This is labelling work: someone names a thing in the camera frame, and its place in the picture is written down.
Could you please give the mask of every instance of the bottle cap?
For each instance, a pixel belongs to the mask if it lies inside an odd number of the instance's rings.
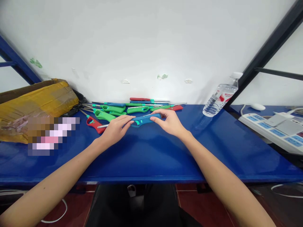
[[[230,77],[239,79],[242,75],[243,75],[243,73],[233,72]]]

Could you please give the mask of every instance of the blue table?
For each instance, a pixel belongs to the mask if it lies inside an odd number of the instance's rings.
[[[177,111],[182,124],[243,182],[303,180],[303,172],[222,110],[213,118],[202,115],[203,105]],[[36,184],[84,150],[98,134],[81,118],[80,130],[67,138],[53,156],[28,156],[27,145],[0,143],[0,184]],[[131,127],[125,137],[102,153],[79,183],[205,182],[193,157],[176,137],[151,123]]]

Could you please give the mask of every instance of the cardboard box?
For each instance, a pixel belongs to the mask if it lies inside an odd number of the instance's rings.
[[[59,117],[78,102],[62,79],[0,93],[0,140],[27,144],[29,117]]]

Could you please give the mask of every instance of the bottle label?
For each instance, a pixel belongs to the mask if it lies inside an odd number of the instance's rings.
[[[228,102],[230,98],[234,95],[234,93],[224,92],[222,90],[217,89],[214,95],[217,97],[217,101]]]

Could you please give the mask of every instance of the forearm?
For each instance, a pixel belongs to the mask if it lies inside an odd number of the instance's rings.
[[[107,146],[95,140],[80,154],[65,163],[0,216],[0,226],[35,226],[70,191],[87,167]]]
[[[209,186],[239,223],[244,226],[275,226],[243,182],[190,132],[180,139],[196,160]]]

